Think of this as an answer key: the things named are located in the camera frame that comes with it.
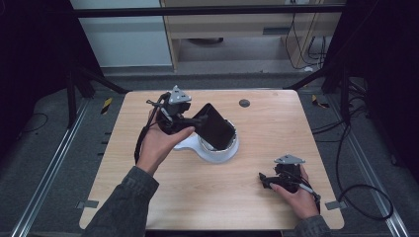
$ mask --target white cabinet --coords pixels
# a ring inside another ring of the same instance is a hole
[[[158,0],[71,0],[74,9],[160,7]],[[80,18],[101,67],[171,66],[162,17]]]

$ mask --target wooden table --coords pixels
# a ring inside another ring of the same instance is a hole
[[[99,206],[84,209],[82,228],[134,165],[135,143],[152,109],[145,101],[157,101],[162,93],[126,94],[89,195],[89,200],[97,200]],[[191,150],[172,151],[154,176],[160,187],[150,203],[147,229],[293,229],[298,219],[292,209],[276,193],[263,189],[258,176],[259,172],[275,176],[274,159],[286,154],[306,161],[310,183],[322,196],[321,214],[332,229],[343,227],[340,210],[327,210],[324,205],[336,198],[295,91],[185,93],[192,96],[191,108],[184,113],[186,118],[191,118],[204,104],[212,103],[237,128],[240,147],[232,159],[222,164],[209,163]],[[250,101],[250,107],[240,107],[242,99]]]

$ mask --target person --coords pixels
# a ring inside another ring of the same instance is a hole
[[[148,206],[159,186],[153,175],[173,147],[194,131],[195,129],[191,126],[168,135],[157,124],[152,125],[144,137],[138,162],[96,212],[82,236],[144,236]],[[301,168],[301,173],[308,180],[303,168]],[[281,186],[271,184],[271,187],[301,218],[301,222],[295,228],[297,236],[328,236],[330,234],[330,229],[319,215],[309,192],[299,189],[291,194]]]

